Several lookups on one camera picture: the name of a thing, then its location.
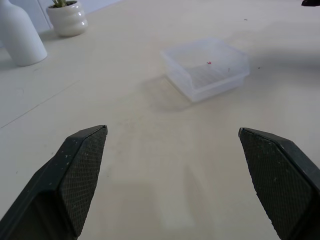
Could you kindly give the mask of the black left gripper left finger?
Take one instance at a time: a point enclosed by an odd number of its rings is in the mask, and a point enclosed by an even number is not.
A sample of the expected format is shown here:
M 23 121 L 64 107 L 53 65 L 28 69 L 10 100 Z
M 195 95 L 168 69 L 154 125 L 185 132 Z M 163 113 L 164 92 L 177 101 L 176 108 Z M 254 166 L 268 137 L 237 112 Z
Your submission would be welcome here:
M 78 240 L 98 183 L 106 125 L 67 137 L 0 220 L 0 240 Z

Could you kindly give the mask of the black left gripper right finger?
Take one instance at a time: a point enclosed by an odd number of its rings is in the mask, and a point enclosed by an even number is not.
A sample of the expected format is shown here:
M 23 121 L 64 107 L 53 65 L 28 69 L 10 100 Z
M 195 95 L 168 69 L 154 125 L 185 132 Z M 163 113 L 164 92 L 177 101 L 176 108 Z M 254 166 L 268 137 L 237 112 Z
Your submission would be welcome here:
M 289 139 L 244 127 L 238 137 L 280 240 L 320 240 L 320 169 Z

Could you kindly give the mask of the white ceramic vase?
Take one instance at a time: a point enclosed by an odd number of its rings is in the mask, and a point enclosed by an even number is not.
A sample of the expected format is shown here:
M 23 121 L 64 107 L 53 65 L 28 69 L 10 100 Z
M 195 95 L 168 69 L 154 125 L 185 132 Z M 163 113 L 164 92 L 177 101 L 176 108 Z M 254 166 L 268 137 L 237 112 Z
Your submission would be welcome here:
M 0 0 L 0 42 L 20 67 L 37 64 L 48 56 L 27 12 L 10 0 Z

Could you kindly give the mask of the white ribbed plant pot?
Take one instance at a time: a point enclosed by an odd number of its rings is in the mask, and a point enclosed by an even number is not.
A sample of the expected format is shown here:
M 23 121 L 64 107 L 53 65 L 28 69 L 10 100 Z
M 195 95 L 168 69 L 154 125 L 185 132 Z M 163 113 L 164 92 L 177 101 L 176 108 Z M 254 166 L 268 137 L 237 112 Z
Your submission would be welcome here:
M 58 36 L 74 37 L 86 31 L 88 21 L 79 1 L 73 5 L 61 8 L 51 8 L 51 6 L 46 9 L 46 13 L 53 26 L 53 30 Z

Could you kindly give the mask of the green potted plant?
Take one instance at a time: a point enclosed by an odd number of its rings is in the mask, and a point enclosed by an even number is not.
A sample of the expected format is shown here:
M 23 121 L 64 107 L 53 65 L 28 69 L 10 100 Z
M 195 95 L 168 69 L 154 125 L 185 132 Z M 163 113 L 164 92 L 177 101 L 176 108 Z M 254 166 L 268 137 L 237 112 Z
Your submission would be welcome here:
M 53 5 L 50 8 L 64 8 L 77 3 L 76 0 L 52 0 Z

